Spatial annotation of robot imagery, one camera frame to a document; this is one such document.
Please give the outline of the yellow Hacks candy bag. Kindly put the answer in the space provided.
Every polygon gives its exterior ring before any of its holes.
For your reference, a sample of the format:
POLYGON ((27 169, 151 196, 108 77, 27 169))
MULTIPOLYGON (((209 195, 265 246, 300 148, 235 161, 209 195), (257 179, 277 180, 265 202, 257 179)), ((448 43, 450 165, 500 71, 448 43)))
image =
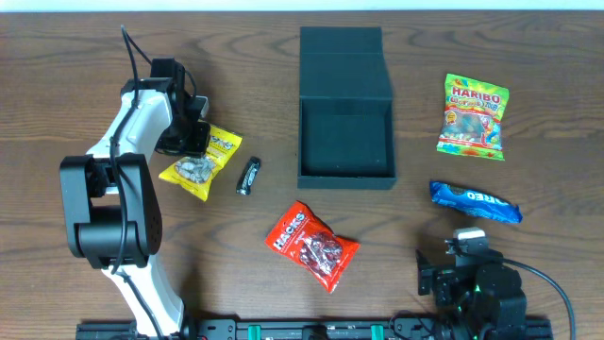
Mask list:
POLYGON ((162 171, 159 178, 177 184, 206 201, 212 181, 236 153, 242 141, 241 135, 210 125, 210 141, 205 155, 200 158, 181 158, 162 171))

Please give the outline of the red Hacks candy bag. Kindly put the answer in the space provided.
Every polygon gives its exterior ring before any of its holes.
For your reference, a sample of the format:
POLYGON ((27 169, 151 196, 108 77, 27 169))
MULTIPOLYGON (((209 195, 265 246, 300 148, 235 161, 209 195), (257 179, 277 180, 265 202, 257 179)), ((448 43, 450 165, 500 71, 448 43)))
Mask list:
POLYGON ((360 248, 358 242, 337 235, 300 201, 279 218, 264 243, 308 270, 329 294, 360 248))

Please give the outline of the green Haribo gummy bag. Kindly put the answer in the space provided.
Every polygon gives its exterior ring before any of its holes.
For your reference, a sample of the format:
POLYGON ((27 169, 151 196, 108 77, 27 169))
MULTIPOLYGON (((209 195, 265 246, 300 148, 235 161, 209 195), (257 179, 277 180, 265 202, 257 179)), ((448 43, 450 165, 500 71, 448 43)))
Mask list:
POLYGON ((447 74, 444 122, 436 149, 456 156, 503 161, 501 121, 509 98, 507 88, 447 74))

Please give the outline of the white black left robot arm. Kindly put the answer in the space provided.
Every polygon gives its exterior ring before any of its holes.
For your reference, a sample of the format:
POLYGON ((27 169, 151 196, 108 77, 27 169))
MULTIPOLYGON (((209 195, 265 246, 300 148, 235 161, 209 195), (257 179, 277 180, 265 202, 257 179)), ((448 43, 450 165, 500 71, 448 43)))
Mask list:
POLYGON ((152 59, 131 78, 105 135, 59 166, 68 248, 120 290, 135 320, 103 327, 101 339, 194 339, 195 322, 159 258, 162 218, 148 164, 154 153, 201 158, 210 143, 209 100, 188 93, 192 75, 175 59, 152 59))

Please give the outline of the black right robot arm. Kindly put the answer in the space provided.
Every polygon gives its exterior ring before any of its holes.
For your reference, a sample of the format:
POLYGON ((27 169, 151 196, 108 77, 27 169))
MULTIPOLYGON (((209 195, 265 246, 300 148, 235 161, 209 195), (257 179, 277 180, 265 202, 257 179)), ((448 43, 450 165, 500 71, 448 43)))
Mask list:
POLYGON ((461 252, 454 264, 436 265, 415 252, 418 293, 432 295, 445 313, 431 327, 434 339, 518 340, 528 335, 527 298, 517 270, 501 257, 461 252))

